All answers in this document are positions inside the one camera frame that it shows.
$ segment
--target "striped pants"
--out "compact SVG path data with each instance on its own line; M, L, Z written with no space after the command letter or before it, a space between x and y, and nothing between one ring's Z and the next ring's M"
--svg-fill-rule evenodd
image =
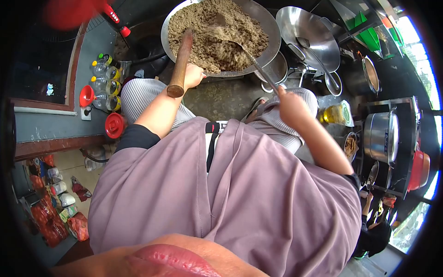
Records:
M165 87L165 84L154 79L133 79L129 81L121 92L121 108L127 117L128 123L133 124L149 103ZM311 111L311 115L313 117L317 115L317 98L310 90L297 87L287 89L287 91L291 91L303 98ZM295 153L304 144L304 140L294 129L287 126L280 119L279 104L280 99L276 92L274 92L273 97L269 101L257 107L256 118L248 125L267 134L289 151ZM188 108L180 104L172 130L194 117L195 115Z

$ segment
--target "wooden pestle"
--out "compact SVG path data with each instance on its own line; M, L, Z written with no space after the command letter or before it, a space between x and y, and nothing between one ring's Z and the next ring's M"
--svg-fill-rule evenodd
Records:
M177 52L177 60L175 61L172 78L166 89L166 92L170 97L178 98L185 94L185 89L183 86L185 82L186 67L191 54L191 47L192 30L188 28L185 30L182 36L182 43L180 44L179 51Z

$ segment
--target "person in black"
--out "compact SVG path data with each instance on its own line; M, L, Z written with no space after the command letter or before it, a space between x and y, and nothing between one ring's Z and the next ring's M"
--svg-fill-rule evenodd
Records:
M391 238L392 229L385 218L380 218L379 222L374 222L368 226L368 213L373 198L373 194L369 193L366 198L366 205L361 211L360 236L352 257L362 257L364 255L371 257L380 253L386 248Z

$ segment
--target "stainless steel pot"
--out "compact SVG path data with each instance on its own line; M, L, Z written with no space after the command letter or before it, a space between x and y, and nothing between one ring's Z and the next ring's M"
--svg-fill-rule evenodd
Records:
M368 56L347 67L343 79L353 95L376 94L380 90L377 71Z
M276 82L276 85L278 85L286 81L288 78L288 63L283 54L279 51L277 56L268 65L263 67L263 71ZM260 72L254 71L254 74L261 80L261 88L265 92L272 93L274 91L271 86L267 86L268 82Z
M365 154L391 164L397 158L398 117L393 111L368 115L363 129Z

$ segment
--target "metal wok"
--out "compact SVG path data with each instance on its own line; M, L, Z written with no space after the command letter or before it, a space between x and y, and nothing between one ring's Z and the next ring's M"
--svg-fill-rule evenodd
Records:
M202 1L204 0L186 0L182 2L169 13L165 21L163 22L162 31L161 31L162 46L168 57L173 62L175 62L177 57L174 56L174 54L171 51L171 48L169 47L169 39L168 39L169 20L180 9L189 6L191 4L200 3ZM261 54L261 56L257 58L258 64L261 67L264 67L275 58L280 49L281 36L277 22L275 21L274 17L264 7L262 7L261 5L259 5L254 1L233 0L233 2L240 5L243 11L251 18L254 18L258 22L260 22L263 31L269 36L268 47ZM211 77L236 77L236 76L249 74L254 71L256 71L256 68L254 65L251 65L242 71L222 71L220 73L208 73L207 75Z
M284 7L277 12L276 21L284 42L295 45L298 49L295 49L294 46L289 48L296 54L298 51L304 54L306 57L303 60L304 63L322 70L322 66L312 53L299 45L297 37L308 39L311 50L315 52L329 72L334 72L340 65L340 50L333 35L320 18L320 16L297 7Z

